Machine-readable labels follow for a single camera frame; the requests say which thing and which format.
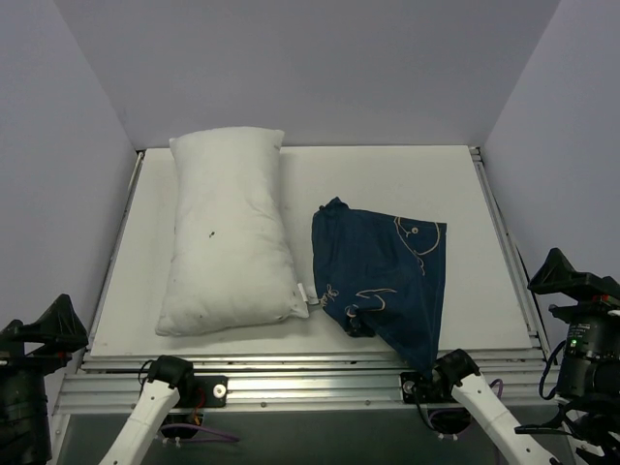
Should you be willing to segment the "blue pillowcase with gold script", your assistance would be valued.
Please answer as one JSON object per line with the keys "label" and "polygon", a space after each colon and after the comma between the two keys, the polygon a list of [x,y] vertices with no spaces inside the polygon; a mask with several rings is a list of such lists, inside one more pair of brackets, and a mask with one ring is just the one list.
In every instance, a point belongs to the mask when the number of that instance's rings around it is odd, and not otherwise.
{"label": "blue pillowcase with gold script", "polygon": [[332,199],[312,220],[321,308],[348,336],[380,337],[428,377],[439,351],[447,232],[445,223],[352,209]]}

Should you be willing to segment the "white pillow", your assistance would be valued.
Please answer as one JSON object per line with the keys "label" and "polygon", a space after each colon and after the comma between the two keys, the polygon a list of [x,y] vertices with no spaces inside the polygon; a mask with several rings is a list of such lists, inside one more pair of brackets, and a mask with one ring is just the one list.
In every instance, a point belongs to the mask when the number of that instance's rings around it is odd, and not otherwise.
{"label": "white pillow", "polygon": [[170,140],[178,192],[158,335],[308,318],[279,210],[284,136],[224,127]]}

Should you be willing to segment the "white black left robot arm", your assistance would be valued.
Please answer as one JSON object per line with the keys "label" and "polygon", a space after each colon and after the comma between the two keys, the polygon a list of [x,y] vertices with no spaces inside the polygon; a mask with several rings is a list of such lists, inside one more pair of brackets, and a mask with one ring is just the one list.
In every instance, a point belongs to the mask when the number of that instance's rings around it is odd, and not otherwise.
{"label": "white black left robot arm", "polygon": [[[1,462],[46,464],[52,458],[45,376],[67,366],[88,344],[88,332],[67,294],[26,325],[13,320],[1,330]],[[141,382],[139,400],[101,460],[140,464],[169,411],[196,392],[193,364],[159,356]]]}

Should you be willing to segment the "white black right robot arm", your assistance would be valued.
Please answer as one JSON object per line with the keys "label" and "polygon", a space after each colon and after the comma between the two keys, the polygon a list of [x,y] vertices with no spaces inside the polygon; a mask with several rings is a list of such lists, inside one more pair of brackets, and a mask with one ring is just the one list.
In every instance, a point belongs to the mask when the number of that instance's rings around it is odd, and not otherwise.
{"label": "white black right robot arm", "polygon": [[551,249],[531,278],[535,295],[562,294],[568,306],[552,305],[551,315],[568,326],[551,354],[561,361],[555,387],[541,389],[557,403],[556,415],[542,424],[521,424],[493,392],[479,367],[463,350],[437,360],[430,387],[441,399],[459,403],[480,425],[510,464],[556,464],[539,435],[575,440],[587,464],[619,461],[619,284],[610,276],[578,271],[558,248]]}

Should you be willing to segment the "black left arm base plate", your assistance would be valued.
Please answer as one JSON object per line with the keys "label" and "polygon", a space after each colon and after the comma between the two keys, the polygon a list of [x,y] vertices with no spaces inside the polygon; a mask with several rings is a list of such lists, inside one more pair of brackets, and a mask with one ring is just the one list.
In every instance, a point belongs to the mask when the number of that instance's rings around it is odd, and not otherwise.
{"label": "black left arm base plate", "polygon": [[181,380],[176,384],[163,382],[165,388],[176,388],[180,399],[177,409],[222,408],[227,403],[228,382],[226,376],[198,376]]}

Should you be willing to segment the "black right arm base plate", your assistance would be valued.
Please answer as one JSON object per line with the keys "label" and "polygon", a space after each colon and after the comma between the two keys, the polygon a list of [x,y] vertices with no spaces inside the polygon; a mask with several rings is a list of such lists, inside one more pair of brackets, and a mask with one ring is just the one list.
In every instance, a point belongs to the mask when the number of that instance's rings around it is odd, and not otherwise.
{"label": "black right arm base plate", "polygon": [[451,391],[460,387],[462,380],[451,378],[436,370],[429,378],[419,372],[407,371],[399,375],[402,399],[405,404],[442,404],[453,402]]}

